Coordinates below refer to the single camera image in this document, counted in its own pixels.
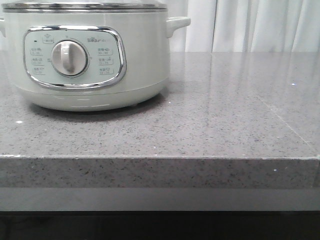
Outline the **pale green electric cooking pot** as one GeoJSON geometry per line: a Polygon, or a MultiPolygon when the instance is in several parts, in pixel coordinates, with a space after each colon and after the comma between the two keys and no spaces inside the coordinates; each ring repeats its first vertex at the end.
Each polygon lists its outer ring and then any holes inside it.
{"type": "Polygon", "coordinates": [[[168,11],[2,12],[11,82],[31,103],[91,112],[157,95],[170,74],[169,39],[190,24],[168,11]]]}

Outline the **glass lid with steel rim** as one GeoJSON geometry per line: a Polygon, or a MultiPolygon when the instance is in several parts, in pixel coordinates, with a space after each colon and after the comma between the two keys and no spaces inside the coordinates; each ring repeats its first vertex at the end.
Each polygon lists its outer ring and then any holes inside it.
{"type": "Polygon", "coordinates": [[[158,0],[15,0],[1,4],[5,13],[166,12],[158,0]]]}

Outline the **white pleated curtain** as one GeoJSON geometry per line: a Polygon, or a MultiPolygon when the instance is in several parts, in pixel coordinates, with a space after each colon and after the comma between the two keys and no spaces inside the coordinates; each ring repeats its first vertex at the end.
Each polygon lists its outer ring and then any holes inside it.
{"type": "Polygon", "coordinates": [[[172,52],[318,52],[317,0],[167,0],[169,17],[189,17],[172,52]]]}

